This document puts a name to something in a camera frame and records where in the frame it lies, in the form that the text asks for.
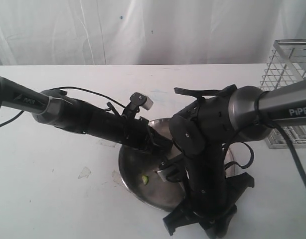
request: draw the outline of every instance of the wire mesh basket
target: wire mesh basket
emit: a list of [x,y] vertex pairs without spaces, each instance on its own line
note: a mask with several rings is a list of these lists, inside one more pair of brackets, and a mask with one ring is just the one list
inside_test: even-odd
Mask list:
[[[306,39],[276,40],[260,88],[272,91],[303,80],[306,80]],[[295,147],[306,148],[306,125],[283,128]],[[275,129],[266,138],[266,143],[269,148],[287,148]]]

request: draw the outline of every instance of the stainless steel bowl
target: stainless steel bowl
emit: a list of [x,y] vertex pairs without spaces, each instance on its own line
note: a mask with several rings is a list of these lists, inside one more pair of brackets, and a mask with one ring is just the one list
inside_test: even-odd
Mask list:
[[[156,119],[149,124],[159,134],[170,138],[168,129],[169,118]],[[173,146],[166,154],[171,159],[180,152]],[[233,155],[229,150],[225,163],[233,161]],[[139,152],[127,146],[122,146],[119,154],[119,170],[122,181],[130,192],[138,199],[155,208],[171,212],[184,198],[185,192],[181,183],[163,182],[156,173],[161,158],[148,153]],[[145,185],[142,176],[148,177],[149,182]],[[226,171],[227,177],[235,175],[235,167],[232,166]]]

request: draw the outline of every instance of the white table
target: white table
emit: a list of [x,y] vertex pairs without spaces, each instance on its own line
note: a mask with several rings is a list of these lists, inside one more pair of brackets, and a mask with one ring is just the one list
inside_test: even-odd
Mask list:
[[[258,85],[264,64],[175,66],[0,66],[0,75],[31,89],[78,86],[124,104],[135,91],[153,108],[140,115],[169,117],[193,101],[174,87],[222,89]],[[105,107],[107,100],[70,91],[69,96]],[[0,123],[16,110],[3,108]],[[251,143],[256,181],[238,201],[228,239],[306,239],[306,191],[286,149]],[[169,238],[167,213],[140,202],[119,181],[119,145],[38,124],[28,113],[0,129],[0,239]],[[298,150],[306,169],[306,149]],[[235,158],[249,159],[242,145]],[[87,167],[89,177],[78,178]],[[199,225],[176,230],[174,239],[206,238]]]

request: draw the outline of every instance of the white curtain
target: white curtain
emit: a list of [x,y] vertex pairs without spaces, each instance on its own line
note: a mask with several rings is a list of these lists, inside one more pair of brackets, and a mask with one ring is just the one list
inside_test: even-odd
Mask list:
[[266,62],[306,0],[0,0],[0,65]]

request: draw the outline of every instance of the green food piece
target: green food piece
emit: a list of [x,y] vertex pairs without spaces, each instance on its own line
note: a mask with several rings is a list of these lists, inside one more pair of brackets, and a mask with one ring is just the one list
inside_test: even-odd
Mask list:
[[142,175],[142,181],[143,181],[143,184],[146,185],[149,183],[149,177],[146,176],[146,175]]

